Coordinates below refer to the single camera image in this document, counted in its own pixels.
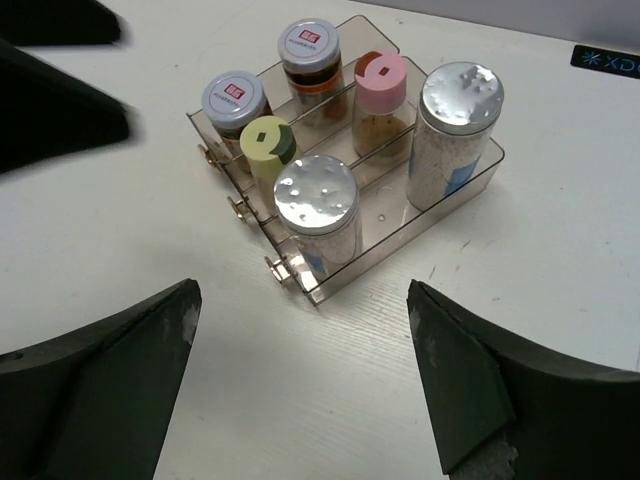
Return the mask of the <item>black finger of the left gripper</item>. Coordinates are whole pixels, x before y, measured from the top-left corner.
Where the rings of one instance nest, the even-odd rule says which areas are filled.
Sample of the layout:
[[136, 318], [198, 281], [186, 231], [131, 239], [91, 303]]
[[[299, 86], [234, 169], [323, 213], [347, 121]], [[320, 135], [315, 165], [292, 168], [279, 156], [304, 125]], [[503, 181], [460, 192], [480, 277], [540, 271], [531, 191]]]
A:
[[1, 172], [137, 136], [128, 106], [1, 42]]

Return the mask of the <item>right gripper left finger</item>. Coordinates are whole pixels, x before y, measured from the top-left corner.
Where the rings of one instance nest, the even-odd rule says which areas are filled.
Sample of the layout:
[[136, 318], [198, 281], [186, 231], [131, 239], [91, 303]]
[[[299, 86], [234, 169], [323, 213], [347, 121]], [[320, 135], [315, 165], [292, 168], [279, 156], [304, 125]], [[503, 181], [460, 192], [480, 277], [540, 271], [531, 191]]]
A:
[[198, 283], [185, 279], [2, 354], [2, 478], [153, 478], [201, 306]]

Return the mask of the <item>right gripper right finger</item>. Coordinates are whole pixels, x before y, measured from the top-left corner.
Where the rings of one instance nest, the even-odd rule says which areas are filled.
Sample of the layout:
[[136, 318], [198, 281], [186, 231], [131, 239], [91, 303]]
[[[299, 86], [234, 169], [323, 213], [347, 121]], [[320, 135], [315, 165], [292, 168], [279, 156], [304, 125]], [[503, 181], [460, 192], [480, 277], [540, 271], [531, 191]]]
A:
[[441, 470], [452, 479], [635, 479], [639, 376], [554, 351], [421, 281], [407, 308]]

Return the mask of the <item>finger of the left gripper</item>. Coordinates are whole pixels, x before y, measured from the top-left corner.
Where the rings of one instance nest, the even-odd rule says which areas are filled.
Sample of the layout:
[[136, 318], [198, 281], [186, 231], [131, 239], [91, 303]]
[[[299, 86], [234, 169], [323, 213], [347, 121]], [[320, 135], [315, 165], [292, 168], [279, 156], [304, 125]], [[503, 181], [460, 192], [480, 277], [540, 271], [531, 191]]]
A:
[[111, 45], [119, 16], [92, 0], [1, 0], [1, 38], [20, 47]]

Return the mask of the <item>orange label sauce jar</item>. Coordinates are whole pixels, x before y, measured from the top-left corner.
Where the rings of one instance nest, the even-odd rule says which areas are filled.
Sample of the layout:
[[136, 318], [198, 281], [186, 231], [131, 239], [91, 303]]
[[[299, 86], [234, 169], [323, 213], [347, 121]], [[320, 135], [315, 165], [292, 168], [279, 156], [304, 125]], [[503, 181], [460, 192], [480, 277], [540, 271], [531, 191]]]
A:
[[253, 120], [272, 115], [262, 82], [244, 70], [232, 70], [215, 77], [201, 96], [201, 106], [231, 158], [242, 151], [240, 137]]

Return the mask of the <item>yellow lid spice bottle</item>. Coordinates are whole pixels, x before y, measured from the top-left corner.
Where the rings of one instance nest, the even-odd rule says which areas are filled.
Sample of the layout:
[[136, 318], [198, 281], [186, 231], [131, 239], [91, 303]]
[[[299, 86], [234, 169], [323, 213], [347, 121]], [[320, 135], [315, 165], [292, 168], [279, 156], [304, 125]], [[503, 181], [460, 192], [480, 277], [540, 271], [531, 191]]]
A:
[[278, 116], [259, 117], [242, 131], [240, 147], [262, 199], [273, 210], [275, 181], [298, 156], [298, 144], [291, 126]]

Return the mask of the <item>dark brown sauce jar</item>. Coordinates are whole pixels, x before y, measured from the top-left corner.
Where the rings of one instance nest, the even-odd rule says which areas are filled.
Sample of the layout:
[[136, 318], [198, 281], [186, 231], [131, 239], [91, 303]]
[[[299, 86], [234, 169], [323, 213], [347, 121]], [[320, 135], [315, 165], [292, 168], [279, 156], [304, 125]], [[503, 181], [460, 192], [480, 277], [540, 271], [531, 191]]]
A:
[[278, 53], [296, 114], [310, 126], [342, 120], [348, 110], [339, 34], [319, 18], [298, 20], [278, 39]]

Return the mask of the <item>silver lid blue label bottle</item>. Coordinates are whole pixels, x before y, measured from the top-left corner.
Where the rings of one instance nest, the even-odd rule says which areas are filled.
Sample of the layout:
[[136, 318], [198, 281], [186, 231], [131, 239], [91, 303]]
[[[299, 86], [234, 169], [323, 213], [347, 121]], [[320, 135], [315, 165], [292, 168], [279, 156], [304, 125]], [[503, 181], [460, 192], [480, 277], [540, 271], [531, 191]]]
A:
[[360, 190], [340, 159], [307, 155], [279, 174], [277, 214], [312, 274], [325, 279], [362, 253]]

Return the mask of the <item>silver lid white bottle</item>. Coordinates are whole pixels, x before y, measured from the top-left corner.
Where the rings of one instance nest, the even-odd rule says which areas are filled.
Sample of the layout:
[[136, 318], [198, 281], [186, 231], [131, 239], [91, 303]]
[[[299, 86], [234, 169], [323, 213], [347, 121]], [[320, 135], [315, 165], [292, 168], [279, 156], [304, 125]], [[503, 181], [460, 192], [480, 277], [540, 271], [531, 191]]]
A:
[[472, 177], [502, 112], [504, 87], [471, 61], [439, 66], [426, 78], [416, 111], [406, 197], [425, 211]]

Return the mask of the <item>pink lid spice bottle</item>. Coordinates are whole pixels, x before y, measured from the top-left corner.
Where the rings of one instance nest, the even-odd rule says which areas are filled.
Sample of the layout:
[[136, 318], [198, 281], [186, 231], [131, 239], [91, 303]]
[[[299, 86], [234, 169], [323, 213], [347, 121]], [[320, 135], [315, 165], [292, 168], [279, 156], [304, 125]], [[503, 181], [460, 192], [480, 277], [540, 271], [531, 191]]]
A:
[[390, 50], [361, 56], [354, 68], [352, 144], [365, 156], [400, 135], [410, 124], [405, 60]]

